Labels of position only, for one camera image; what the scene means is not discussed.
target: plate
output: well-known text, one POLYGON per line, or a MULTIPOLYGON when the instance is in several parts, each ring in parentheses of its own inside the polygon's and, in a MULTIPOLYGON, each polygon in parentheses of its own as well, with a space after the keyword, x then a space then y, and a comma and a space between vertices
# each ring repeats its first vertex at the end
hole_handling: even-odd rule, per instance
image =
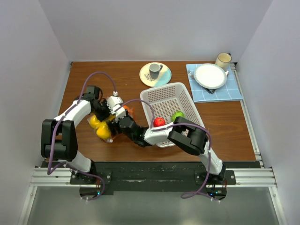
POLYGON ((165 85, 165 84, 169 83, 171 77, 172 77, 172 73, 171 73, 169 67, 167 67, 165 64, 160 63, 160 62, 148 63, 145 66, 143 66, 142 69, 140 70, 141 81, 149 87, 158 87, 158 86, 165 85), (159 72, 157 79, 152 79, 152 77, 149 74, 149 66, 152 63, 157 63, 159 65, 163 65, 163 68, 159 72))
POLYGON ((227 81, 225 71, 221 67, 210 63, 197 67, 194 72, 194 78, 198 84, 207 89, 220 88, 227 81))

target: blue cloth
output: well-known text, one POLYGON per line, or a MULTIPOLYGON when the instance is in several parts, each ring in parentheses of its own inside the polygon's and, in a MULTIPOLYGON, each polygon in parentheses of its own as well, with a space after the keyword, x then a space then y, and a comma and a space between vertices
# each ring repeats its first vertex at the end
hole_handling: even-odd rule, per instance
MULTIPOLYGON (((187 64, 187 71, 189 70, 194 74, 195 69, 201 64, 187 64)), ((243 97, 240 94, 239 87, 236 83, 233 71, 229 67, 227 68, 229 74, 226 84, 218 89, 215 93, 208 93, 197 81, 191 77, 188 78, 189 85, 191 86, 193 101, 194 102, 224 102, 224 101, 239 101, 243 97)))

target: wooden tabletop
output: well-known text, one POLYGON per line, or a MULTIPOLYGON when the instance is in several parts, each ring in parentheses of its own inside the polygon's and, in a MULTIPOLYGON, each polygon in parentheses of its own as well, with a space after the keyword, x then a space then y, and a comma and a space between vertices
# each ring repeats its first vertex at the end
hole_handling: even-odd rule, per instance
MULTIPOLYGON (((79 96, 85 79, 95 71, 104 71, 114 79, 119 96, 124 102, 139 98, 141 91, 148 88, 139 78, 140 69, 146 63, 148 62, 74 62, 60 113, 64 112, 72 104, 74 98, 79 96)), ((184 83, 191 95, 185 65, 201 62, 167 61, 162 63, 166 64, 172 72, 170 82, 184 83)), ((104 75, 93 76, 88 85, 100 87, 105 98, 112 95, 113 86, 104 75)), ((221 160, 255 160, 239 101, 196 103, 195 105, 205 127, 212 135, 212 148, 221 160)), ((140 126, 148 126, 141 103, 133 102, 129 106, 135 108, 135 121, 140 126)), ((116 137, 113 143, 105 143, 96 136, 87 120, 82 120, 77 126, 76 135, 79 151, 94 161, 199 161, 198 157, 191 156, 176 146, 159 148, 155 145, 141 148, 124 135, 116 137)))

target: gray floor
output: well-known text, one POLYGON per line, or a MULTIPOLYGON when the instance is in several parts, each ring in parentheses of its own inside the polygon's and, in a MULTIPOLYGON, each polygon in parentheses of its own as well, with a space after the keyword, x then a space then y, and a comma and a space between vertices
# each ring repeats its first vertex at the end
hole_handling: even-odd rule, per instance
POLYGON ((268 188, 232 187, 219 204, 174 192, 116 192, 86 204, 78 187, 39 187, 29 225, 276 225, 268 188))

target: aluminum frame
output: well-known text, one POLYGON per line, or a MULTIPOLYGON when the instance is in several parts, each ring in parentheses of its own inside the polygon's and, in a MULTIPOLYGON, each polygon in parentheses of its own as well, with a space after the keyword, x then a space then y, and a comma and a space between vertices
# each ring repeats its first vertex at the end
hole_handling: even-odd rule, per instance
MULTIPOLYGON (((234 63, 231 63, 231 69, 236 77, 238 87, 243 96, 241 90, 238 73, 234 63)), ((260 162, 261 168, 257 169, 236 169, 228 168, 228 170, 234 170, 236 185, 228 185, 229 187, 244 188, 244 187, 268 187, 270 196, 273 202, 273 206, 277 215, 277 219, 280 225, 286 225, 287 220, 284 214, 284 210, 281 201, 278 196, 277 184, 274 176, 274 172, 271 168, 267 169, 263 166, 262 157, 258 148, 258 144, 255 138, 254 130, 251 124, 251 119, 248 113, 245 100, 240 101, 248 132, 250 135, 253 151, 255 153, 256 160, 260 162)), ((38 187, 93 187, 94 185, 71 185, 69 183, 71 172, 67 168, 58 168, 51 175, 47 175, 46 168, 35 168, 31 178, 29 190, 24 202, 24 206, 21 212, 18 225, 25 225, 28 222, 31 208, 34 198, 36 196, 38 187)))

